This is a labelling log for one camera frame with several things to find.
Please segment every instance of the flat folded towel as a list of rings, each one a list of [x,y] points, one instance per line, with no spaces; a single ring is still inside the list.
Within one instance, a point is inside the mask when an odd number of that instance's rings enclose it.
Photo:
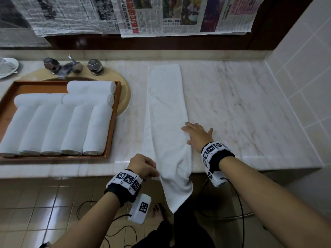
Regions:
[[[71,81],[67,84],[68,93],[103,93],[114,96],[116,84],[113,81]]]
[[[66,155],[81,155],[83,153],[83,145],[92,110],[91,105],[84,104],[75,107],[61,145],[61,153]]]
[[[21,156],[39,156],[47,127],[55,110],[55,104],[45,104],[37,108],[19,145]]]
[[[175,213],[193,190],[191,146],[179,65],[149,67],[143,154],[155,157],[169,209]]]
[[[75,106],[59,104],[56,106],[49,122],[41,154],[45,156],[61,155],[61,145],[67,133]]]
[[[33,106],[38,107],[43,104],[62,104],[65,93],[27,93],[17,95],[14,99],[16,107]]]
[[[84,155],[95,156],[104,153],[112,112],[113,109],[104,104],[93,107],[83,146]]]
[[[66,94],[63,99],[63,104],[67,105],[82,105],[89,104],[96,106],[98,104],[106,104],[110,107],[114,104],[114,96],[108,94]]]
[[[0,156],[14,157],[19,155],[19,144],[36,109],[37,107],[31,106],[17,108],[0,143]]]

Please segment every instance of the left hand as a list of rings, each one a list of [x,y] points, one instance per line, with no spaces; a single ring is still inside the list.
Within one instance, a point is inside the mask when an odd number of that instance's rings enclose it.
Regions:
[[[137,174],[141,179],[151,179],[160,175],[156,170],[156,163],[142,154],[136,154],[131,158],[127,168]]]

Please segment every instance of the wall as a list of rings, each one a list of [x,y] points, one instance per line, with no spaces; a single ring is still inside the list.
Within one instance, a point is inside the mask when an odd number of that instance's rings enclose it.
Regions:
[[[331,218],[330,10],[313,0],[266,62],[324,164],[287,188]]]

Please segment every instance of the beige sink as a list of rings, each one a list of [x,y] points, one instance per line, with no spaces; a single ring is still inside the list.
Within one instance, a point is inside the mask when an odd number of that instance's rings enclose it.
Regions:
[[[128,107],[131,99],[131,90],[127,81],[116,71],[104,67],[105,71],[100,76],[93,75],[87,66],[83,66],[83,70],[81,73],[71,73],[65,81],[93,81],[93,80],[103,80],[103,81],[120,81],[122,84],[121,96],[119,99],[119,105],[117,109],[117,116],[121,115],[126,108]],[[24,81],[64,81],[62,79],[58,79],[57,75],[52,74],[47,69],[39,69],[34,72],[31,72],[25,76],[23,76],[20,80]]]

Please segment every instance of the chrome tap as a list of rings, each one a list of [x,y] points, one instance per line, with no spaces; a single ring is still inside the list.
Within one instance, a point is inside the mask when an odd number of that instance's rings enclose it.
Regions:
[[[72,62],[68,62],[60,69],[58,72],[59,79],[66,79],[70,73],[80,73],[83,70],[83,65],[80,62],[76,62],[71,55],[68,57]]]

